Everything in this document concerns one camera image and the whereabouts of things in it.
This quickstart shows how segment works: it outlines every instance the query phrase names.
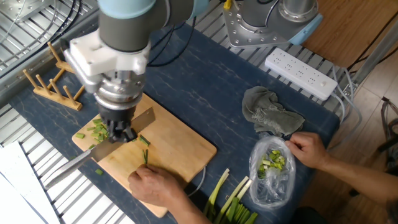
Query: human hand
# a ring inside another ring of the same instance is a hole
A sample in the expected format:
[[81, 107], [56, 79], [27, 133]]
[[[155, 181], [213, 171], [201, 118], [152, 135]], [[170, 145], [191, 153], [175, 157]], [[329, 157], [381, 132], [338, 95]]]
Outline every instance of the human hand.
[[187, 197], [171, 174], [155, 166], [141, 165], [130, 174], [128, 181], [133, 197], [169, 210], [172, 203]]
[[331, 159], [318, 134], [294, 133], [285, 143], [292, 154], [307, 167], [322, 170]]

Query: white power strip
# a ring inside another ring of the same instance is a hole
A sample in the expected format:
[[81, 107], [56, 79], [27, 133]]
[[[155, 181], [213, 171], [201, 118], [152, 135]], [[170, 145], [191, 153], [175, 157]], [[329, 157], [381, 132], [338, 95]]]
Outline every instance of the white power strip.
[[321, 100], [327, 100], [337, 86], [333, 79], [278, 48], [267, 57], [265, 63], [267, 68]]

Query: wooden cutting board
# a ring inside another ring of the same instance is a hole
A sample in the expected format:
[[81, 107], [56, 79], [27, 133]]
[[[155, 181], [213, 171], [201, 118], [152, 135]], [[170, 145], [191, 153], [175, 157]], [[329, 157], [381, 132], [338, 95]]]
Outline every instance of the wooden cutting board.
[[[145, 94], [137, 105], [135, 116], [151, 107], [155, 121], [139, 133], [150, 142], [149, 147], [141, 141], [129, 142], [98, 164], [130, 191], [127, 178], [144, 163], [142, 150], [148, 149], [148, 164], [166, 169], [176, 176], [182, 187], [186, 187], [216, 154], [216, 147]], [[72, 137], [72, 141], [83, 151], [96, 144], [94, 137], [90, 136], [92, 131], [87, 131], [87, 128], [94, 126], [90, 121], [78, 131], [86, 135], [83, 139], [75, 135]], [[167, 213], [166, 208], [142, 203], [159, 218]]]

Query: kitchen knife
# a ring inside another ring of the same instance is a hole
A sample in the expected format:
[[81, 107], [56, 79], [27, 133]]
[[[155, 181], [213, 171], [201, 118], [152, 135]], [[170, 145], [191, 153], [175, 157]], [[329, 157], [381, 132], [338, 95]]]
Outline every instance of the kitchen knife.
[[[148, 125], [155, 121], [155, 113], [153, 108], [149, 108], [138, 117], [134, 118], [131, 121], [131, 128], [135, 130], [138, 134]], [[87, 160], [93, 158], [96, 162], [104, 159], [107, 155], [111, 154], [115, 151], [118, 147], [120, 147], [123, 142], [114, 142], [110, 143], [109, 141], [103, 141], [93, 147], [85, 151], [84, 153], [80, 154], [78, 157], [72, 159], [71, 161], [67, 162], [56, 171], [54, 171], [45, 181], [47, 183], [45, 188], [48, 190], [55, 184], [59, 183], [61, 180], [68, 177], [72, 172], [77, 170], [81, 167]]]

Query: knife handle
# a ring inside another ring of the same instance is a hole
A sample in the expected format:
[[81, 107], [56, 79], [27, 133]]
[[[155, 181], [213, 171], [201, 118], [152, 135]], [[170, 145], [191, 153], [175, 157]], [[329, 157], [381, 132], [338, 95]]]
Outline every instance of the knife handle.
[[45, 181], [45, 189], [48, 190], [61, 180], [67, 178], [71, 173], [81, 167], [87, 160], [91, 158], [91, 150], [87, 150], [78, 157], [72, 159], [66, 164], [54, 171]]

